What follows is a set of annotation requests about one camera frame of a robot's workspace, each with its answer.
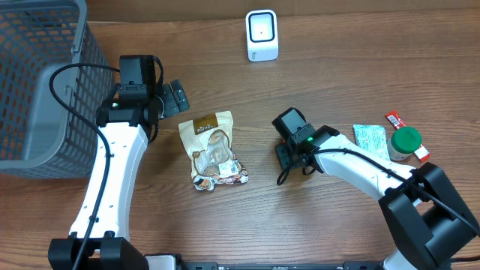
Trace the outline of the white snack wrapper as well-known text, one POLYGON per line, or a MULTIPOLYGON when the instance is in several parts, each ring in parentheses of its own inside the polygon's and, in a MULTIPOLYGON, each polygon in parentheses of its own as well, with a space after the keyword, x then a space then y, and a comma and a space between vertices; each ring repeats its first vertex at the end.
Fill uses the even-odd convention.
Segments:
POLYGON ((179 135, 190 158, 191 178, 199 191, 217 185, 243 185, 249 175, 232 150, 233 115, 216 112, 182 122, 179 135))

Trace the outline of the teal tissue packet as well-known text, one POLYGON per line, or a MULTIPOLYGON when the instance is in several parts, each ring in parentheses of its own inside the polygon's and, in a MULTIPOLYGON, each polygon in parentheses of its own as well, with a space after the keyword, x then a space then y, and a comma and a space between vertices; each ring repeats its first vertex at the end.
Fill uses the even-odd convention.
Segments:
POLYGON ((352 128, 357 146, 386 161, 390 161, 387 149, 386 130, 384 127, 379 125, 354 124, 352 128))

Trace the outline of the red snack bar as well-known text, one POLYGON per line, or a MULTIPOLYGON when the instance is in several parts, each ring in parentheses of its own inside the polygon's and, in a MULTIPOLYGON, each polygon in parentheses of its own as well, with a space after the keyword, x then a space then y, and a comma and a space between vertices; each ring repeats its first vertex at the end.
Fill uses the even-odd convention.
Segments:
MULTIPOLYGON (((395 131, 399 128, 407 126, 396 110, 388 112, 385 117, 392 124, 395 131)), ((422 143, 412 155, 415 155, 421 162, 427 161, 431 156, 430 152, 422 145, 422 143)))

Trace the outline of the green lid jar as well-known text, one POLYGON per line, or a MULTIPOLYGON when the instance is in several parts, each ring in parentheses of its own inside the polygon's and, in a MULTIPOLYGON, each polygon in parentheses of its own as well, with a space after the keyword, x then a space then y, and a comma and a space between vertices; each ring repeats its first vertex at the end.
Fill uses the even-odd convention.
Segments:
POLYGON ((410 126, 396 130, 387 141, 387 150, 391 160, 402 161, 413 154, 422 144, 422 135, 410 126))

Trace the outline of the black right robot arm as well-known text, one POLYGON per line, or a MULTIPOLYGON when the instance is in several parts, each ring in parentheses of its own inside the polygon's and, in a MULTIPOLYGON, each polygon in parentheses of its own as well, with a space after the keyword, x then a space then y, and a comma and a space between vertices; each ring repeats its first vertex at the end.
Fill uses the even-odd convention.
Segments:
POLYGON ((300 168, 343 179, 379 203, 397 248, 378 269, 450 269, 456 253, 479 236, 479 222, 440 167, 384 160, 333 127, 315 129, 293 107, 272 124, 284 141, 275 148, 278 185, 300 168))

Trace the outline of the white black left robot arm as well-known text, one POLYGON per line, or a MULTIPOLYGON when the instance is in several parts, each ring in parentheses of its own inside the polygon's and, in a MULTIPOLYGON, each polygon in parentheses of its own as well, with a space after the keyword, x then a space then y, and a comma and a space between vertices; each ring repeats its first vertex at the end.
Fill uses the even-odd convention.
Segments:
POLYGON ((129 241, 129 213, 140 161, 158 136, 158 122, 189 109, 181 83, 164 83, 154 55, 123 55, 121 81, 88 120, 54 99, 97 135, 97 151, 82 208, 67 238, 50 242, 53 269, 176 269, 173 255, 145 256, 129 241))

